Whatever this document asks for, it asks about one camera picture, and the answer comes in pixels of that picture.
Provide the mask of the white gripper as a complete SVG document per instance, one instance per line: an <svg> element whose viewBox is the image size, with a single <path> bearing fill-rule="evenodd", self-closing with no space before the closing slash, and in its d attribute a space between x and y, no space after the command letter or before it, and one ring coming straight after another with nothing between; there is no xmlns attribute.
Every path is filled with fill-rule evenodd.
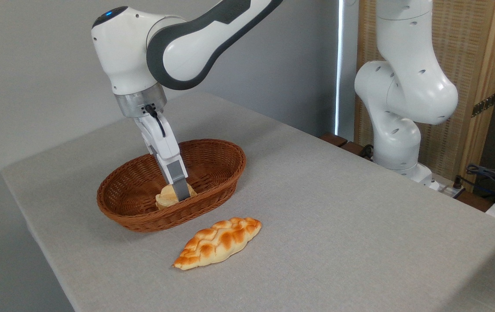
<svg viewBox="0 0 495 312"><path fill-rule="evenodd" d="M186 182L188 174L180 156L176 137L166 117L157 114L154 118L147 114L134 120L162 177L172 185L178 201L189 198L190 192Z"/></svg>

